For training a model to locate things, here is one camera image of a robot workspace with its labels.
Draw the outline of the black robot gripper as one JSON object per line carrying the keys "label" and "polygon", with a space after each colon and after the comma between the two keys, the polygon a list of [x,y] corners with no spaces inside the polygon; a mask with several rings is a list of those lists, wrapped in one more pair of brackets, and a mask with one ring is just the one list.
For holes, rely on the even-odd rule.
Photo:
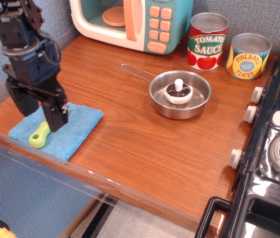
{"label": "black robot gripper", "polygon": [[10,65],[3,67],[8,75],[7,91],[25,117],[42,103],[51,132],[68,123],[68,101],[57,81],[60,59],[53,40],[35,39],[24,48],[2,47]]}

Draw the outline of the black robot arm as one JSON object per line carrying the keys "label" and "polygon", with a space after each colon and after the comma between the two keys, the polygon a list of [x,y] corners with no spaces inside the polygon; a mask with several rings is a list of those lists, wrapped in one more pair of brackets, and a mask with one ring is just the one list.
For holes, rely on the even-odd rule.
{"label": "black robot arm", "polygon": [[25,116],[42,107],[52,132],[69,118],[64,89],[57,81],[61,51],[46,32],[44,19],[32,0],[0,0],[1,50],[10,63],[3,66],[8,75],[6,88]]}

